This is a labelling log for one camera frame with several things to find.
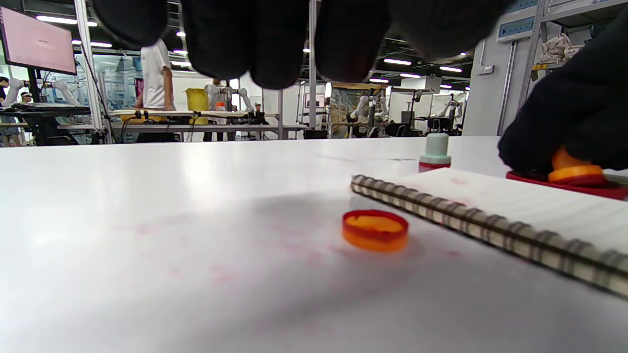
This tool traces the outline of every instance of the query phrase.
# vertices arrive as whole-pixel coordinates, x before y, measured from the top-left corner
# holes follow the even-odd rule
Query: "red tray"
[[[563,189],[563,190],[568,190],[568,191],[586,193],[586,194],[594,195],[594,196],[612,198],[615,200],[625,200],[626,198],[628,198],[628,187],[625,187],[615,182],[608,182],[606,186],[600,187],[600,188],[573,187],[570,185],[559,185],[559,184],[550,183],[547,180],[544,181],[544,180],[526,178],[516,173],[515,171],[509,171],[508,174],[506,174],[506,178],[510,180],[517,180],[519,182],[532,183],[532,184],[543,185],[543,186],[551,187],[551,188],[557,188],[557,189]]]

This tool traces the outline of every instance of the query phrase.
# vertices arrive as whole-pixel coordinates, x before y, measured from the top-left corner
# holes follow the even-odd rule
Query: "orange bottle cap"
[[[572,157],[564,146],[554,154],[552,165],[554,171],[548,175],[550,183],[573,186],[606,184],[601,167]]]
[[[379,210],[356,210],[342,217],[342,235],[361,249],[389,253],[408,245],[408,221]]]

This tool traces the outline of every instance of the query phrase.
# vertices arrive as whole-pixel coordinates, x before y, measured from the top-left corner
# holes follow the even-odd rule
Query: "glue bottle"
[[[419,173],[439,168],[449,168],[452,165],[452,157],[447,155],[448,147],[448,134],[429,134],[425,154],[419,159]]]

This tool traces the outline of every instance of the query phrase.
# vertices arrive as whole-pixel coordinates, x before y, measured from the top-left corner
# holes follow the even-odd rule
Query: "notebook spiral binding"
[[[628,256],[618,251],[601,252],[589,242],[567,241],[555,232],[537,231],[529,224],[488,215],[458,202],[364,175],[353,177],[351,189],[628,298]]]

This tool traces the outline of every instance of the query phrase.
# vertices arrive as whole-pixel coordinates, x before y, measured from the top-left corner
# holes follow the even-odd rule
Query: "ceiling light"
[[[415,75],[413,73],[400,73],[399,76],[401,77],[410,77],[412,79],[420,79],[421,75]]]
[[[98,46],[99,48],[111,48],[113,46],[109,43],[99,43],[97,41],[93,41],[92,43],[89,43],[89,45]]]
[[[37,16],[36,19],[44,22],[52,22],[52,23],[63,23],[63,24],[77,24],[79,23],[76,19],[73,18],[63,18],[63,17],[51,17],[51,16]],[[94,21],[88,21],[87,26],[89,27],[98,27],[98,23]]]
[[[172,65],[176,65],[176,66],[183,66],[183,67],[190,67],[192,66],[191,63],[188,62],[171,62]]]
[[[411,62],[407,62],[404,60],[395,60],[395,59],[384,59],[385,63],[395,63],[397,65],[412,65]]]
[[[50,17],[50,16],[37,16],[36,19],[44,22],[54,22],[63,24],[77,24],[78,21],[72,18]]]
[[[443,71],[462,72],[461,68],[455,68],[455,67],[441,66],[440,69]]]

